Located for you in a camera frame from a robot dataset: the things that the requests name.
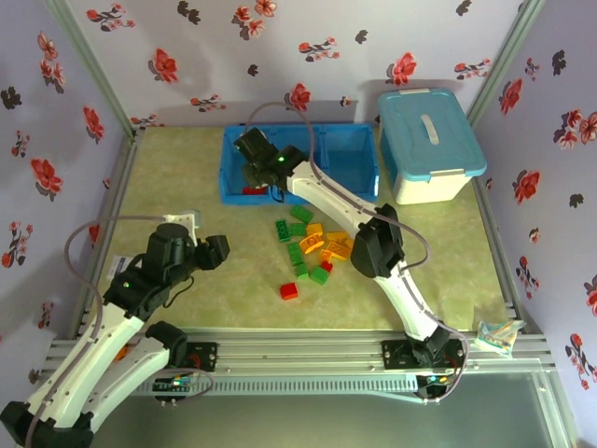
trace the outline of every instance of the clear plastic bag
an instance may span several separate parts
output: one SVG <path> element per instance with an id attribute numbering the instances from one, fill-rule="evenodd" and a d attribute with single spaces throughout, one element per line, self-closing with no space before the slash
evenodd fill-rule
<path id="1" fill-rule="evenodd" d="M 510 320 L 503 324 L 488 324 L 479 322 L 475 345 L 481 350 L 495 352 L 512 357 L 512 347 L 516 341 L 519 329 L 524 327 L 523 320 Z"/>

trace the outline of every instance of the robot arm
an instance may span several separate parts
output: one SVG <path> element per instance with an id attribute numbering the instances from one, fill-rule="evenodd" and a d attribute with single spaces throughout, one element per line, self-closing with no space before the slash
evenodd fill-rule
<path id="1" fill-rule="evenodd" d="M 316 175 L 303 152 L 295 147 L 278 151 L 257 128 L 245 133 L 235 145 L 247 160 L 243 174 L 251 187 L 267 185 L 290 191 L 326 213 L 354 238 L 352 264 L 382 287 L 404 323 L 412 354 L 422 365 L 432 366 L 450 334 L 430 316 L 421 292 L 403 269 L 406 262 L 400 229 L 371 217 L 397 220 L 394 207 L 376 207 L 321 171 Z"/>
<path id="2" fill-rule="evenodd" d="M 168 300 L 172 287 L 187 280 L 193 271 L 215 269 L 227 258 L 225 236 L 210 236 L 202 242 L 191 238 L 188 228 L 194 232 L 194 226 L 185 227 L 185 223 L 160 224 L 149 238 L 146 253 L 137 258 L 142 266 L 131 263 L 114 277 L 104 294 L 96 336 L 91 338 L 97 318 L 64 363 L 27 402 L 11 401 L 6 406 L 0 421 L 16 443 L 25 444 L 34 415 L 43 406 L 35 426 L 34 448 L 88 447 L 93 433 L 136 387 L 167 366 L 182 365 L 187 337 L 163 321 L 150 326 L 145 338 L 124 359 L 112 362 Z M 78 362 L 71 366 L 76 357 Z M 50 390 L 51 399 L 46 400 Z"/>

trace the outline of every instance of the white container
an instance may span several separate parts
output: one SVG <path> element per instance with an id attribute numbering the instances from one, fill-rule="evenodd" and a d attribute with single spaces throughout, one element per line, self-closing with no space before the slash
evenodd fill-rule
<path id="1" fill-rule="evenodd" d="M 398 204 L 449 201 L 485 172 L 485 156 L 451 91 L 392 91 L 378 105 L 380 146 Z"/>

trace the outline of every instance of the lid handle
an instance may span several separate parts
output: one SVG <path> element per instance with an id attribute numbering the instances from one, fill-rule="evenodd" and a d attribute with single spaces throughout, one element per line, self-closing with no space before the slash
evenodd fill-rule
<path id="1" fill-rule="evenodd" d="M 421 115 L 421 119 L 423 120 L 425 129 L 427 130 L 427 136 L 429 137 L 429 141 L 432 145 L 438 145 L 439 137 L 437 136 L 436 127 L 433 125 L 433 121 L 431 121 L 429 116 L 426 114 Z"/>

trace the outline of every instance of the blue lid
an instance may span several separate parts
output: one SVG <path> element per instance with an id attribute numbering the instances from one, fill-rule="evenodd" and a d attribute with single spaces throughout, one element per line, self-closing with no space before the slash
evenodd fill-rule
<path id="1" fill-rule="evenodd" d="M 465 170 L 482 175 L 487 161 L 454 94 L 447 89 L 391 91 L 378 100 L 383 132 L 407 180 Z"/>

